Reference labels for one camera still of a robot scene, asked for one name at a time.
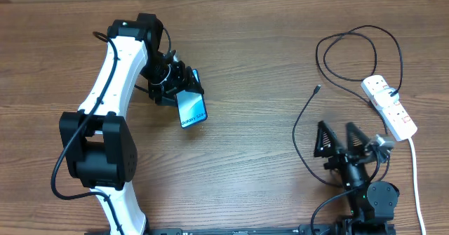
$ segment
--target white power strip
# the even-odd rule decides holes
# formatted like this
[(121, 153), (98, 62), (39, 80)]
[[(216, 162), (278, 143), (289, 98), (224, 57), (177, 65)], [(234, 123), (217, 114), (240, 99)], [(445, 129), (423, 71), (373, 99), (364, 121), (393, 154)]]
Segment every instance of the white power strip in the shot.
[(391, 96), (396, 90), (390, 88), (385, 81), (384, 77), (380, 75), (369, 76), (362, 81), (362, 89), (366, 95), (370, 98), (374, 104), (376, 110), (382, 115), (385, 123), (388, 125), (391, 133), (397, 141), (408, 140), (410, 142), (410, 148), (412, 150), (412, 163), (413, 163), (413, 189), (415, 193), (416, 212), (418, 220), (420, 221), (421, 233), (426, 235), (426, 228), (424, 226), (424, 220), (422, 219), (420, 208), (420, 195), (418, 193), (418, 181), (417, 181), (417, 162), (415, 146), (412, 141), (413, 134), (416, 133), (417, 127), (413, 123), (406, 110), (399, 102), (399, 94)]
[(397, 141), (407, 140), (416, 133), (417, 127), (399, 102), (399, 94), (390, 96), (395, 89), (388, 86), (384, 77), (369, 76), (361, 86)]

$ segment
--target wooden table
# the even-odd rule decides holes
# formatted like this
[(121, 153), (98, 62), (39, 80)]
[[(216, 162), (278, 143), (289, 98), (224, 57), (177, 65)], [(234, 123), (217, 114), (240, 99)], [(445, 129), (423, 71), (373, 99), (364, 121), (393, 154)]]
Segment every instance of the wooden table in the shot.
[[(50, 189), (62, 150), (58, 120), (75, 112), (92, 88), (115, 19), (156, 13), (182, 59), (199, 70), (209, 118), (183, 130), (177, 110), (133, 94), (127, 122), (138, 146), (134, 188), (153, 228), (294, 227), (339, 191), (315, 180), (297, 156), (291, 130), (316, 84), (297, 129), (301, 152), (329, 179), (312, 151), (318, 121), (342, 140), (353, 121), (369, 136), (382, 132), (376, 114), (328, 83), (314, 53), (320, 38), (359, 25), (396, 36), (404, 56), (401, 101), (418, 126), (414, 136), (422, 214), (430, 234), (449, 224), (449, 0), (166, 0), (0, 5), (0, 234), (82, 234), (108, 228), (95, 198), (57, 199)], [(393, 41), (372, 29), (378, 74), (398, 85)], [(166, 40), (161, 45), (165, 50)], [(373, 50), (347, 38), (328, 55), (344, 76), (363, 78)], [(359, 83), (338, 83), (363, 91)], [(140, 78), (138, 84), (144, 85)], [(397, 144), (386, 181), (400, 190), (393, 223), (418, 234), (410, 148)], [(64, 194), (85, 192), (67, 166)], [(345, 201), (325, 207), (316, 222), (348, 213)]]

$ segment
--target phone screen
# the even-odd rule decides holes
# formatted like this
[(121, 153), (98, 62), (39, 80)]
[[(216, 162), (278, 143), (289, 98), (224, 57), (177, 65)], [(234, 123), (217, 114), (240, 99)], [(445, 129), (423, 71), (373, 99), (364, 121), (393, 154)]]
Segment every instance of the phone screen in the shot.
[[(196, 80), (200, 82), (198, 71), (193, 69), (193, 73)], [(180, 113), (181, 127), (187, 128), (208, 118), (202, 94), (183, 90), (176, 95), (176, 100), (177, 110)]]

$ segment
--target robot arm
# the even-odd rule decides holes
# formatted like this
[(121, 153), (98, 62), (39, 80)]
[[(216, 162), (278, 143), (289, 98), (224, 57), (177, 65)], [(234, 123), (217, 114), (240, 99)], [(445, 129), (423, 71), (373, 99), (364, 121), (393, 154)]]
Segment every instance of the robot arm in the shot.
[[(126, 235), (142, 235), (149, 229), (147, 218), (140, 210), (131, 180), (137, 168), (137, 149), (126, 125), (126, 112), (139, 74), (148, 80), (149, 97), (158, 105), (177, 106), (176, 95), (187, 90), (203, 94), (193, 71), (174, 52), (158, 52), (163, 25), (155, 15), (139, 14), (137, 21), (115, 20), (107, 36), (108, 43), (102, 69), (92, 91), (78, 112), (64, 112), (60, 118), (62, 144), (69, 173), (80, 179), (92, 192), (109, 196), (121, 230)], [(116, 69), (101, 104), (91, 117), (86, 117), (112, 72)], [(86, 127), (78, 130), (85, 119)], [(74, 141), (69, 140), (77, 133)], [(91, 142), (86, 137), (101, 134), (103, 142)], [(98, 196), (111, 225), (106, 234), (120, 234), (111, 208), (103, 196)]]
[[(396, 234), (394, 225), (388, 221), (394, 218), (399, 189), (389, 182), (373, 182), (379, 164), (387, 162), (395, 145), (394, 140), (387, 135), (376, 135), (370, 139), (353, 123), (348, 123), (346, 128), (347, 148), (343, 147), (330, 126), (320, 121), (314, 156), (328, 158), (324, 164), (326, 170), (339, 171), (344, 193), (332, 199), (347, 196), (351, 215), (338, 217), (334, 224), (314, 225), (317, 212), (332, 201), (328, 200), (316, 209), (310, 225), (302, 224), (299, 230), (311, 235)], [(374, 161), (377, 169), (369, 176), (365, 164)]]
[[(107, 113), (114, 112), (117, 116), (126, 118), (126, 111), (134, 84), (140, 71), (147, 64), (148, 53), (144, 41), (137, 41), (133, 37), (117, 36), (112, 41), (117, 48), (120, 60), (117, 62), (114, 77), (102, 100), (103, 103), (95, 111), (94, 115), (106, 116)], [(105, 62), (97, 81), (89, 96), (78, 108), (78, 110), (84, 110), (84, 114), (88, 114), (97, 102), (98, 94), (101, 93), (111, 72), (113, 61), (114, 52), (111, 44), (108, 43)]]

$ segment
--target white cable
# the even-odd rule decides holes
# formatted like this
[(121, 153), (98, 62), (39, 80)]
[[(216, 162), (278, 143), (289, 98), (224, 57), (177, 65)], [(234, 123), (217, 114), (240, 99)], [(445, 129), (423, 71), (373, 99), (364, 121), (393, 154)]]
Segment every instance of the white cable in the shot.
[(426, 227), (424, 226), (424, 220), (422, 219), (421, 207), (420, 207), (420, 194), (418, 193), (418, 172), (416, 165), (416, 152), (415, 145), (411, 137), (408, 138), (410, 148), (412, 149), (412, 163), (413, 163), (413, 190), (415, 192), (416, 213), (418, 214), (418, 220), (420, 221), (421, 234), (426, 235)]

